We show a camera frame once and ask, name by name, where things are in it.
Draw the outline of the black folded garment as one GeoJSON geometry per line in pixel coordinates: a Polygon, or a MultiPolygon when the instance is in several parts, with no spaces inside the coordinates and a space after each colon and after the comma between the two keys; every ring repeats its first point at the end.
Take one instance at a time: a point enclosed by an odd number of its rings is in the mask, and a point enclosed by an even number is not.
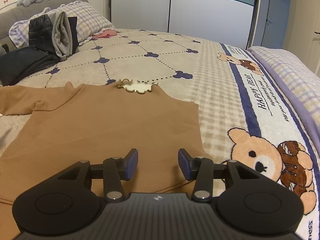
{"type": "Polygon", "coordinates": [[[3,86],[15,85],[59,61],[59,57],[38,50],[35,45],[10,51],[1,56],[1,83],[3,86]]]}

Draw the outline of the purple plaid quilt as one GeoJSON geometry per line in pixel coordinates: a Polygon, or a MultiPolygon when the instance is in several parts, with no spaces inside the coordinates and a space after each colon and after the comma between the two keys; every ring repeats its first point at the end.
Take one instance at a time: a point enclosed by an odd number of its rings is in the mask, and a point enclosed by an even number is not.
{"type": "Polygon", "coordinates": [[[287,50],[254,46],[248,51],[289,99],[319,151],[319,77],[287,50]]]}

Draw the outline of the pink small garment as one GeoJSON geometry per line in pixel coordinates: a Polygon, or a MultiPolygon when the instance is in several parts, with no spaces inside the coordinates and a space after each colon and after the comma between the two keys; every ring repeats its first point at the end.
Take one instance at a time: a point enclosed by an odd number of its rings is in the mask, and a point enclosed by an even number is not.
{"type": "Polygon", "coordinates": [[[99,35],[94,35],[92,37],[93,40],[97,40],[97,39],[100,39],[100,38],[110,38],[110,37],[113,37],[113,36],[116,36],[117,35],[117,31],[116,30],[105,30],[103,31],[101,34],[99,35]]]}

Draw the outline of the grey folded garment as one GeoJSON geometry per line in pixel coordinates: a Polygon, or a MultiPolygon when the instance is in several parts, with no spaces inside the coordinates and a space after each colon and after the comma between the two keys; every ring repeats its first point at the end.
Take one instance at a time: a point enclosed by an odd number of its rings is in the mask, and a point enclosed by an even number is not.
{"type": "Polygon", "coordinates": [[[55,54],[61,61],[75,54],[78,46],[78,33],[76,25],[78,22],[77,17],[68,17],[66,12],[56,12],[50,18],[52,29],[52,43],[55,49],[55,54]]]}

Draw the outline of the sliding wardrobe doors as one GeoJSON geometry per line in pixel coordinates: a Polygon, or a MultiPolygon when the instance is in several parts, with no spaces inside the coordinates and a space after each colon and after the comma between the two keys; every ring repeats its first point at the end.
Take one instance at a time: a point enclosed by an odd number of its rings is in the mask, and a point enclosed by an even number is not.
{"type": "Polygon", "coordinates": [[[117,28],[162,31],[245,49],[256,0],[111,0],[117,28]]]}

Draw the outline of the beige bear pattern blanket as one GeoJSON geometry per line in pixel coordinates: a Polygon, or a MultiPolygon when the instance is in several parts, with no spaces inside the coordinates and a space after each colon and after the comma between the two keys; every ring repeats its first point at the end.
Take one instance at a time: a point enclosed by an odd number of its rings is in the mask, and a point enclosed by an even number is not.
{"type": "Polygon", "coordinates": [[[319,192],[319,151],[298,113],[263,65],[248,51],[227,44],[144,30],[121,29],[91,40],[66,61],[21,81],[27,87],[108,85],[128,78],[157,82],[178,100],[199,106],[204,150],[215,160],[231,155],[230,128],[262,135],[272,144],[300,141],[313,161],[319,192]]]}

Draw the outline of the dark folded jeans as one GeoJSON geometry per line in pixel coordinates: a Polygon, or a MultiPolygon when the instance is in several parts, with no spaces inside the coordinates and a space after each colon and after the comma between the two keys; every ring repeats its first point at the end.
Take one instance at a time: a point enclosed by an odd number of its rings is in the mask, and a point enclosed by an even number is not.
{"type": "Polygon", "coordinates": [[[52,42],[53,24],[47,14],[41,15],[29,22],[29,45],[38,50],[56,55],[52,42]]]}

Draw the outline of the grey bed headboard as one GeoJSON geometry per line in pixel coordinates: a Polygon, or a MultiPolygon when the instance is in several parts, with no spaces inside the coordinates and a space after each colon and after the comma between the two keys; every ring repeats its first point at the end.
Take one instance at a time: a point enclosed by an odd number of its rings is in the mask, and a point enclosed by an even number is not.
{"type": "Polygon", "coordinates": [[[1,44],[5,43],[2,41],[3,39],[9,37],[9,29],[15,22],[28,20],[31,16],[42,12],[46,7],[56,9],[62,4],[68,4],[75,1],[87,2],[88,0],[44,0],[41,3],[34,3],[29,7],[19,6],[5,12],[1,12],[1,44]]]}

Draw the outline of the white room door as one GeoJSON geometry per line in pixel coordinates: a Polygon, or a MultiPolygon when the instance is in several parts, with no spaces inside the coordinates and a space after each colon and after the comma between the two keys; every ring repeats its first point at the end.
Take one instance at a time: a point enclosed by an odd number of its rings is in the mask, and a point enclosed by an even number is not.
{"type": "Polygon", "coordinates": [[[319,76],[319,0],[291,0],[283,49],[319,76]]]}

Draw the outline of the plaid pillow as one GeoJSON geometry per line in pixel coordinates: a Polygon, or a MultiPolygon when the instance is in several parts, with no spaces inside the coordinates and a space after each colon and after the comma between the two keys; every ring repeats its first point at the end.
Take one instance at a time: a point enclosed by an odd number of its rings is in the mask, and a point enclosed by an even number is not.
{"type": "Polygon", "coordinates": [[[16,48],[22,48],[29,45],[29,23],[32,19],[47,14],[53,16],[57,12],[65,12],[68,17],[77,18],[77,37],[80,45],[90,41],[93,36],[100,35],[106,30],[115,30],[114,25],[101,16],[89,3],[75,1],[63,4],[56,9],[46,7],[42,12],[35,14],[27,20],[21,20],[14,23],[9,29],[9,37],[16,48]]]}

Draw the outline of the brown knit sweater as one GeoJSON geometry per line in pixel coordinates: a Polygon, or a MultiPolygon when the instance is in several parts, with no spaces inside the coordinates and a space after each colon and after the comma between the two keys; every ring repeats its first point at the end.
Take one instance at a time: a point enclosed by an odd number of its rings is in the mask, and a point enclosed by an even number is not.
{"type": "Polygon", "coordinates": [[[21,193],[80,160],[100,164],[136,148],[138,167],[126,191],[164,193],[186,183],[177,163],[184,148],[205,154],[198,105],[176,100],[159,86],[144,94],[116,83],[67,83],[56,88],[1,88],[1,113],[28,115],[1,156],[1,201],[21,193]]]}

